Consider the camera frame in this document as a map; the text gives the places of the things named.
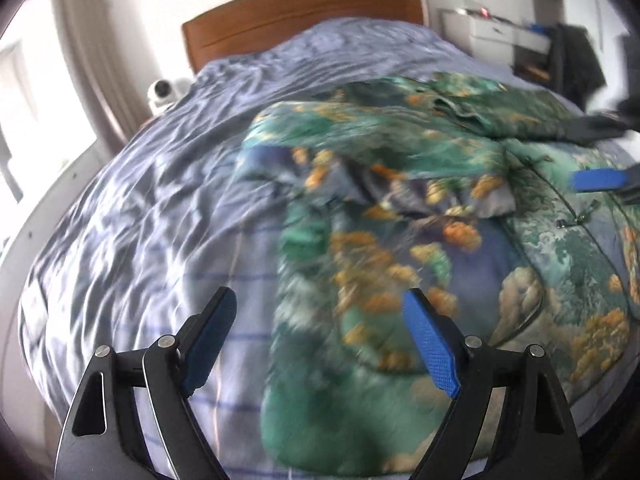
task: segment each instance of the gray duvet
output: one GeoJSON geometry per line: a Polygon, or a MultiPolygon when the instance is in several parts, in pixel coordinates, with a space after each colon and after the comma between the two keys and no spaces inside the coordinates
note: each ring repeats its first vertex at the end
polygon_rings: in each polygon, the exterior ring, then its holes
{"type": "MultiPolygon", "coordinates": [[[[231,178],[238,148],[254,115],[279,100],[387,75],[425,80],[434,71],[527,85],[428,28],[363,18],[321,23],[268,52],[204,67],[188,95],[85,190],[26,283],[20,343],[58,418],[97,346],[148,346],[226,285],[238,296],[238,317],[209,381],[191,398],[194,414],[232,478],[310,478],[275,465],[260,441],[286,197],[273,182],[231,178]]],[[[625,370],[634,368],[629,359],[625,370]]],[[[154,463],[170,474],[145,397],[138,398],[154,463]]],[[[583,399],[578,423],[593,424],[602,402],[583,399]]]]}

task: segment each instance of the green floral comforter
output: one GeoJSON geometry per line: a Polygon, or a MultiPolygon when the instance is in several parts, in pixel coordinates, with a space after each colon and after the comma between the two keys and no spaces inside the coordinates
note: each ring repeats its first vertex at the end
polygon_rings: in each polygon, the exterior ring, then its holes
{"type": "Polygon", "coordinates": [[[261,421],[276,459],[340,476],[417,465],[449,400],[402,323],[413,286],[465,334],[544,346],[570,401],[620,357],[640,313],[638,211],[572,193],[572,172],[612,165],[596,150],[518,140],[555,140],[570,117],[548,92],[439,74],[255,118],[238,178],[290,194],[261,421]]]}

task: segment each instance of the blue gripper pad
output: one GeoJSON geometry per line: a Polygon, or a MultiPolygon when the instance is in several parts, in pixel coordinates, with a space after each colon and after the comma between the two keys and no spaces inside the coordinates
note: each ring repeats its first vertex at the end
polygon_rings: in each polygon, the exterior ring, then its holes
{"type": "Polygon", "coordinates": [[[207,382],[211,369],[220,354],[226,336],[236,319],[236,294],[226,291],[215,306],[198,338],[184,357],[186,374],[182,380],[185,396],[191,397],[195,390],[207,382]]]}
{"type": "Polygon", "coordinates": [[[576,171],[572,177],[574,190],[578,193],[619,189],[626,186],[627,181],[625,171],[613,168],[576,171]]]}
{"type": "Polygon", "coordinates": [[[444,390],[451,399],[455,399],[460,390],[456,364],[457,339],[462,338],[462,334],[452,320],[437,314],[426,298],[423,297],[424,300],[421,300],[418,297],[418,293],[422,295],[420,291],[412,290],[404,294],[404,324],[411,333],[433,383],[444,390]],[[447,322],[453,325],[452,330],[443,326],[443,323],[447,322]],[[447,335],[450,336],[449,342],[446,339],[447,335]]]}

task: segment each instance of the cabinet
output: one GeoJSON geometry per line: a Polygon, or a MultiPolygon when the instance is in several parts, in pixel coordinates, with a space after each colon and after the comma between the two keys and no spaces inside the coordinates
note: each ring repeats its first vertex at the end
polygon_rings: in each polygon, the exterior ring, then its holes
{"type": "Polygon", "coordinates": [[[444,37],[470,56],[513,69],[515,48],[520,46],[541,54],[550,47],[549,38],[510,23],[443,12],[444,37]]]}

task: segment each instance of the wooden headboard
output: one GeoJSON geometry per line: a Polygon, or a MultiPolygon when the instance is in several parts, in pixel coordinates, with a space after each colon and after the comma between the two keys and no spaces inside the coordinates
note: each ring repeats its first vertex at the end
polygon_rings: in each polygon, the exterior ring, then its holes
{"type": "Polygon", "coordinates": [[[194,72],[213,59],[268,50],[331,18],[364,16],[429,25],[426,0],[234,0],[182,26],[194,72]]]}

